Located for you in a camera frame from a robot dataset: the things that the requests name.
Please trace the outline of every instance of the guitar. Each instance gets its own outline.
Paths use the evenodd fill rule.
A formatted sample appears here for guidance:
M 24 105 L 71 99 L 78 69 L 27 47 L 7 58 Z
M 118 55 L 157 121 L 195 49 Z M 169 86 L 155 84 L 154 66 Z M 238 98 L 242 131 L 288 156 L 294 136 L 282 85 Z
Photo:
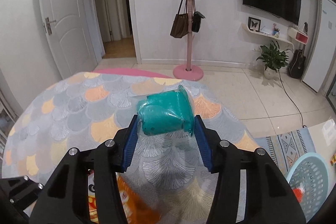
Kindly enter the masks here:
M 308 25 L 304 24 L 305 33 L 308 33 Z M 303 45 L 302 50 L 295 50 L 292 61 L 288 65 L 288 74 L 290 77 L 299 79 L 302 77 L 305 70 L 306 57 L 303 55 L 306 45 Z

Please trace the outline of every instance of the bedspread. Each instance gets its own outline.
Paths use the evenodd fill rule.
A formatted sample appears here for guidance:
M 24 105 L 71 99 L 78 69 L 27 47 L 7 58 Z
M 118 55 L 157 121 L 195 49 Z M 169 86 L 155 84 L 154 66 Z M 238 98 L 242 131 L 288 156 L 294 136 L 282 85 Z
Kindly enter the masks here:
M 136 114 L 130 97 L 178 85 L 190 91 L 195 115 L 221 139 L 245 150 L 258 147 L 245 126 L 198 82 L 82 72 L 47 88 L 18 119 L 5 147 L 3 177 L 28 175 L 45 184 L 68 149 L 96 148 L 128 127 Z M 217 174 L 204 167 L 195 137 L 184 132 L 140 135 L 131 166 L 122 176 L 149 206 L 162 212 L 160 223 L 205 223 Z M 242 172 L 237 220 L 245 211 L 244 176 Z

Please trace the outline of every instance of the framed butterfly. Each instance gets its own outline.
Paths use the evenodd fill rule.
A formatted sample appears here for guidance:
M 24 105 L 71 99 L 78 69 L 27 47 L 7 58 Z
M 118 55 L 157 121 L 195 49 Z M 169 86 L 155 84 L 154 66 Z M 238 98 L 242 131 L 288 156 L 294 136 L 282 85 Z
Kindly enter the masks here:
M 248 27 L 251 31 L 259 32 L 260 31 L 261 20 L 253 17 L 249 17 Z

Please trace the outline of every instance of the hanging bag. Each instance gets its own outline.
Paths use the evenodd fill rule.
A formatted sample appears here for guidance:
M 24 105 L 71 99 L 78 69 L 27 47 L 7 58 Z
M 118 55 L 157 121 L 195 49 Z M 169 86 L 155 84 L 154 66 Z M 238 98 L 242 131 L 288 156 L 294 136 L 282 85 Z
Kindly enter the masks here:
M 194 15 L 193 15 L 192 31 L 198 32 L 201 27 L 201 19 L 205 18 L 205 16 L 203 16 L 200 12 L 196 11 L 195 0 L 193 0 L 193 6 L 194 6 Z
M 183 0 L 181 0 L 177 15 L 171 28 L 170 35 L 175 38 L 182 38 L 188 33 L 188 0 L 185 0 L 184 14 L 180 15 Z

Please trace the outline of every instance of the power cord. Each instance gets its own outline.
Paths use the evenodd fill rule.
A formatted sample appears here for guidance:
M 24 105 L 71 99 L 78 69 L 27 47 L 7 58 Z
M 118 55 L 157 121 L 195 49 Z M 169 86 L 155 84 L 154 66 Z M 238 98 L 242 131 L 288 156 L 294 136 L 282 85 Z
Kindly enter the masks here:
M 306 125 L 303 124 L 303 117 L 302 117 L 302 113 L 301 111 L 299 110 L 299 108 L 297 107 L 297 105 L 293 102 L 293 100 L 291 99 L 291 97 L 289 97 L 289 95 L 287 94 L 286 90 L 285 90 L 285 87 L 282 83 L 282 80 L 281 80 L 281 75 L 280 75 L 280 72 L 279 72 L 279 77 L 280 77 L 280 82 L 281 82 L 281 85 L 283 87 L 283 90 L 285 91 L 287 97 L 292 101 L 292 103 L 295 105 L 295 107 L 297 108 L 297 110 L 300 112 L 300 115 L 301 115 L 301 121 L 302 121 L 302 127 L 307 127 Z

